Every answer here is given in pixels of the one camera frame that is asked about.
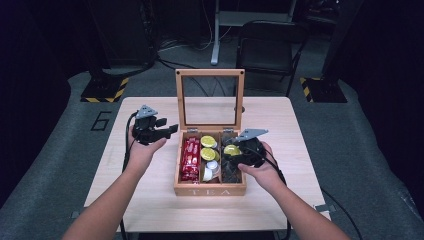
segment chair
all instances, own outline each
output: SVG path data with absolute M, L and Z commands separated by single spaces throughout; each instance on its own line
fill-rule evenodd
M 281 76 L 280 82 L 284 77 L 290 76 L 286 91 L 286 97 L 288 97 L 297 64 L 308 36 L 308 30 L 298 23 L 250 21 L 240 28 L 236 68 L 245 69 L 246 74 L 254 72 L 279 75 Z M 259 88 L 249 87 L 246 84 L 245 88 L 276 91 L 276 89 L 264 87 L 261 79 L 255 79 L 255 82 L 261 86 Z

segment forearm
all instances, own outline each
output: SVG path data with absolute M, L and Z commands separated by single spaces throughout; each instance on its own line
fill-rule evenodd
M 112 239 L 141 176 L 124 172 L 75 220 L 63 239 Z
M 301 239 L 349 239 L 340 228 L 315 211 L 283 183 L 270 189 L 269 193 L 280 205 Z

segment black equipment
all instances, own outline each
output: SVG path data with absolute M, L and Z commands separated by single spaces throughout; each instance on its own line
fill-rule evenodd
M 178 124 L 172 125 L 165 129 L 155 129 L 155 127 L 162 127 L 166 125 L 167 119 L 157 119 L 154 115 L 158 112 L 154 109 L 143 105 L 140 111 L 135 116 L 135 123 L 132 135 L 135 140 L 143 145 L 156 142 L 161 138 L 171 138 L 171 134 L 178 131 Z

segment wooden frame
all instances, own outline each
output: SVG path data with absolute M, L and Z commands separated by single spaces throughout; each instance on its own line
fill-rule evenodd
M 188 137 L 196 137 L 200 139 L 204 135 L 213 136 L 220 142 L 223 132 L 226 129 L 233 129 L 232 137 L 238 136 L 241 129 L 241 115 L 243 108 L 243 90 L 244 90 L 244 70 L 243 69 L 176 69 L 176 84 L 178 96 L 178 110 L 180 119 L 180 139 L 177 155 L 177 165 L 175 169 L 174 191 L 177 196 L 242 196 L 246 192 L 246 176 L 241 171 L 237 170 L 237 174 L 241 179 L 241 183 L 222 183 L 222 178 L 219 177 L 220 183 L 202 183 L 194 184 L 181 180 L 181 160 L 184 153 L 184 141 Z M 228 76 L 237 77 L 236 96 L 235 96 L 235 119 L 233 123 L 225 124 L 190 124 L 187 122 L 186 112 L 186 97 L 184 95 L 183 79 L 184 77 L 214 77 Z M 225 105 L 228 108 L 228 97 L 213 98 L 214 106 Z M 218 120 L 220 116 L 214 116 L 213 119 Z M 189 129 L 196 129 L 196 132 L 189 132 Z

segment wooden box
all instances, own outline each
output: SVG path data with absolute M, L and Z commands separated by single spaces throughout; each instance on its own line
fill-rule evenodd
M 222 139 L 236 137 L 241 132 L 244 70 L 176 69 L 175 74 L 181 131 L 174 179 L 175 194 L 177 196 L 244 195 L 246 192 L 245 174 L 241 172 L 237 166 L 229 165 L 229 162 L 223 161 L 222 159 L 222 148 L 224 146 L 222 145 Z M 217 78 L 234 79 L 235 96 L 187 96 L 189 92 L 188 86 L 190 84 L 193 85 L 193 81 L 199 78 L 207 79 L 207 81 L 209 81 L 209 79 L 211 79 L 211 81 L 220 81 Z M 220 171 L 214 175 L 211 181 L 205 182 L 202 178 L 205 177 L 204 175 L 207 175 L 206 172 L 211 172 L 206 169 L 206 164 L 209 161 L 206 161 L 202 157 L 197 159 L 196 157 L 192 158 L 192 156 L 190 156 L 191 163 L 195 161 L 199 163 L 200 161 L 198 165 L 198 181 L 196 181 L 196 179 L 187 180 L 188 176 L 195 178 L 196 174 L 193 173 L 195 171 L 193 171 L 192 174 L 188 174 L 186 171 L 187 164 L 184 164 L 188 161 L 187 158 L 184 158 L 186 141 L 191 138 L 200 141 L 203 136 L 211 136 L 217 142 L 217 147 L 215 149 L 219 156 L 216 158 L 216 162 L 220 167 Z M 204 147 L 201 143 L 195 144 L 194 146 L 196 145 L 200 146 L 200 151 L 203 150 Z M 196 151 L 196 154 L 198 154 L 199 149 L 187 151 Z

